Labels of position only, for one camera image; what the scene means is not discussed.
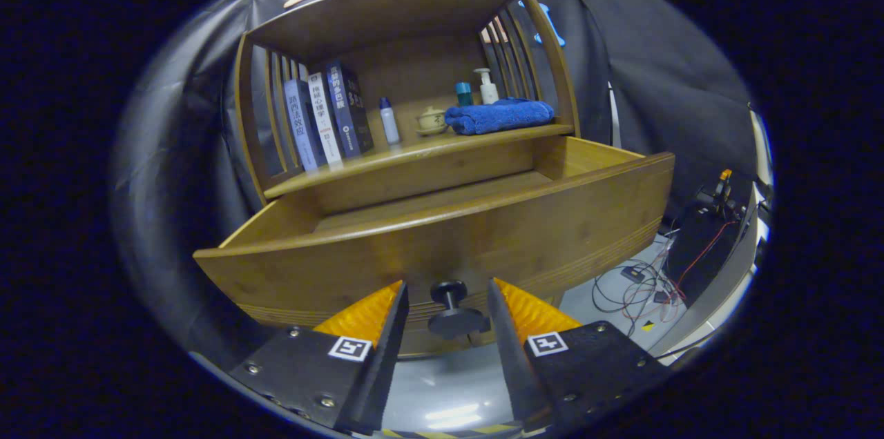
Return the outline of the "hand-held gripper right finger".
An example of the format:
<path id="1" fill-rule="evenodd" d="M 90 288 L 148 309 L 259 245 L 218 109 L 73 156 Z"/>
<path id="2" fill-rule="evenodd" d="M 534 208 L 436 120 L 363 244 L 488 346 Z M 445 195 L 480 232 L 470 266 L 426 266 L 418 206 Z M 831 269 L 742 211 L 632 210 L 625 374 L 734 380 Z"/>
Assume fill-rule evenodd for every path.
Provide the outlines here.
<path id="1" fill-rule="evenodd" d="M 490 279 L 487 303 L 512 414 L 528 435 L 587 429 L 671 375 L 611 323 L 581 324 L 502 279 Z"/>

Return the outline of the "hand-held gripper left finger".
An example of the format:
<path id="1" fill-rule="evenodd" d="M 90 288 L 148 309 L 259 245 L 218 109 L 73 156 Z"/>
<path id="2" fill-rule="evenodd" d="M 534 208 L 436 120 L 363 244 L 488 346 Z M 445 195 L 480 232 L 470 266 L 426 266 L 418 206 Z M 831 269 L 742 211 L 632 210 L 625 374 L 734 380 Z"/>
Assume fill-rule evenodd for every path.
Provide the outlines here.
<path id="1" fill-rule="evenodd" d="M 315 328 L 279 329 L 231 377 L 326 429 L 370 435 L 381 427 L 408 312 L 407 284 L 394 282 Z"/>

